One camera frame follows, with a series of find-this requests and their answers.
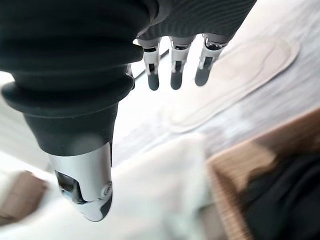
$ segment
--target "prosthetic hand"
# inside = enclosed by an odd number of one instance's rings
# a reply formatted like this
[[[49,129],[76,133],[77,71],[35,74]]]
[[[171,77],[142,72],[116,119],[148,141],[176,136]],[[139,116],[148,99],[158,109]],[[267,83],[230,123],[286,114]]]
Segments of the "prosthetic hand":
[[[0,0],[2,88],[48,153],[62,194],[91,221],[113,196],[112,140],[118,102],[132,90],[129,63],[142,59],[149,86],[159,87],[159,41],[170,36],[171,86],[182,84],[197,34],[204,35],[196,84],[255,0]],[[138,38],[139,44],[132,42]]]

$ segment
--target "brown object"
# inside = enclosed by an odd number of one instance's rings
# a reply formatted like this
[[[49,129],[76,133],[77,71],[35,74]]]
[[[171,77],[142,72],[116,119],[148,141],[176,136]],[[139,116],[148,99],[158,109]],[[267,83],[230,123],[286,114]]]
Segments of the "brown object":
[[[207,167],[228,239],[253,239],[239,202],[252,176],[271,170],[288,155],[319,151],[320,108],[211,157]]]
[[[0,207],[0,226],[17,222],[33,213],[46,189],[44,180],[29,171],[20,173]]]

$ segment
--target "shoe insole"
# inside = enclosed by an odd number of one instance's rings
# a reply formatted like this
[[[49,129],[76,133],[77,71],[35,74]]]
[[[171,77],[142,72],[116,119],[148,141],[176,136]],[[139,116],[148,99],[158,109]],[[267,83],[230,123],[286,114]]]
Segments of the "shoe insole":
[[[257,38],[229,51],[212,67],[202,87],[185,81],[165,110],[169,127],[183,133],[199,127],[284,71],[299,52],[298,44]]]

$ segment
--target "black rubber fingertip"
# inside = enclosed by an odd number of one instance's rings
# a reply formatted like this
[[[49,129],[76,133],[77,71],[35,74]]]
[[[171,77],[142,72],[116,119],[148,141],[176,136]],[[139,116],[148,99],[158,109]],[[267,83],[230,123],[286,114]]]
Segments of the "black rubber fingertip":
[[[149,88],[153,91],[156,91],[159,88],[159,75],[153,73],[148,75],[148,83]]]
[[[182,72],[171,73],[171,88],[178,90],[182,85]]]
[[[196,71],[196,74],[195,74],[195,78],[194,78],[195,84],[198,87],[204,86],[208,81],[209,74],[210,74],[209,69],[207,69],[207,68],[199,69],[198,68]]]

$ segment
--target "robotic finger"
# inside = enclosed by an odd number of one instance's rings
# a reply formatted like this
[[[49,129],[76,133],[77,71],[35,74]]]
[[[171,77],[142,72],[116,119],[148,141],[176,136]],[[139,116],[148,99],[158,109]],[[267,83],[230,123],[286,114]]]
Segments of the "robotic finger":
[[[212,33],[203,34],[203,38],[200,61],[195,75],[195,84],[199,87],[207,83],[213,64],[218,60],[221,52],[228,44],[227,41],[217,38]]]
[[[145,71],[148,75],[149,88],[153,91],[159,88],[158,67],[160,61],[160,40],[160,37],[153,40],[138,39],[138,43],[143,47],[143,60],[145,63]]]
[[[178,90],[182,84],[182,74],[187,62],[190,46],[196,36],[171,36],[171,87]]]

